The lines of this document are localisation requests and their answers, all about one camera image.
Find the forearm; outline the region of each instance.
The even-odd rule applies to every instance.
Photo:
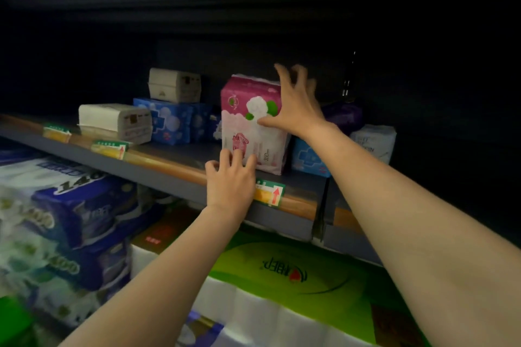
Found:
[[[205,208],[63,345],[174,345],[201,285],[239,225],[240,219],[226,209]]]
[[[336,127],[319,124],[305,140],[328,166],[434,345],[487,345],[490,329],[502,330],[497,345],[514,342],[512,318],[521,319],[516,247],[381,163]],[[472,329],[472,335],[463,329]]]

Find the blue cross graphic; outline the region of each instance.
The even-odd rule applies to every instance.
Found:
[[[316,163],[322,163],[318,155],[311,148],[306,151],[301,151],[298,154],[298,159],[304,161],[304,166],[314,166]]]
[[[150,110],[150,114],[152,114],[152,126],[154,127],[152,133],[165,129],[165,118],[160,117],[159,111]]]

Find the hand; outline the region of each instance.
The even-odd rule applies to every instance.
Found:
[[[305,140],[306,132],[317,124],[327,124],[315,98],[317,81],[307,78],[307,69],[295,65],[296,84],[291,82],[288,69],[275,64],[279,73],[282,108],[276,117],[263,117],[257,123],[270,128],[279,128]]]
[[[219,162],[206,162],[207,207],[219,209],[242,222],[255,194],[256,165],[255,154],[242,166],[242,151],[235,150],[232,158],[228,149],[221,150]]]

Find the pink sanitary pad package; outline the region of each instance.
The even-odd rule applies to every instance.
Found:
[[[233,75],[221,90],[221,107],[223,148],[241,149],[243,164],[257,154],[257,169],[280,175],[291,135],[257,124],[259,118],[279,113],[280,84]]]

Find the finger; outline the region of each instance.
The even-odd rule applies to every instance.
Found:
[[[231,161],[231,167],[241,167],[242,166],[242,151],[238,148],[233,152],[233,160]]]
[[[307,84],[307,69],[302,65],[295,65],[291,70],[297,73],[295,89],[305,91]]]
[[[230,167],[231,152],[227,148],[221,150],[219,157],[219,170],[228,169]]]
[[[317,88],[317,81],[314,78],[310,78],[307,81],[306,92],[310,99],[315,97],[315,91]]]
[[[204,164],[204,168],[206,169],[206,175],[211,176],[217,173],[219,169],[219,162],[216,160],[209,160]]]
[[[249,172],[253,173],[253,175],[255,175],[255,167],[257,166],[257,155],[255,154],[251,154],[249,157],[248,157],[248,160],[246,162],[246,170],[248,170]]]
[[[277,73],[279,74],[281,89],[291,88],[292,87],[291,76],[290,76],[290,72],[288,71],[288,69],[286,69],[285,66],[283,66],[279,63],[276,63],[275,70],[277,70]]]
[[[257,123],[260,126],[265,126],[266,128],[277,128],[278,127],[278,117],[266,116],[259,118]]]

